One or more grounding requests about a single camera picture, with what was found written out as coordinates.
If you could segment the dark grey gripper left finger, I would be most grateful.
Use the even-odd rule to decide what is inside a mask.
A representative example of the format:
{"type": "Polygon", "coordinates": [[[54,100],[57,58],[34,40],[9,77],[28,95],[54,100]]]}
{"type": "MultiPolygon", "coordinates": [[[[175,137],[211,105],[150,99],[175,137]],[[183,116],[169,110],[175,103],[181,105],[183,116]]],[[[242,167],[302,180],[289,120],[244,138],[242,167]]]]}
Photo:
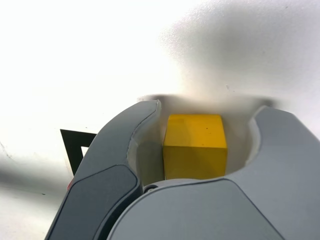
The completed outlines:
{"type": "Polygon", "coordinates": [[[138,102],[108,122],[90,144],[46,235],[105,240],[124,210],[164,180],[159,100],[138,102]]]}

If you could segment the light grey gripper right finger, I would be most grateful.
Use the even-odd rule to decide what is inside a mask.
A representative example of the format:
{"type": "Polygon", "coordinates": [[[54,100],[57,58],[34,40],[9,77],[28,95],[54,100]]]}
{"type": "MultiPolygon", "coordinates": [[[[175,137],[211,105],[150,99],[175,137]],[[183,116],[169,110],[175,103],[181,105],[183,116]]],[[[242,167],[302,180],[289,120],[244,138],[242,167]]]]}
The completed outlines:
{"type": "Polygon", "coordinates": [[[170,181],[135,200],[110,240],[317,240],[320,142],[293,114],[260,108],[249,164],[209,180],[170,181]]]}

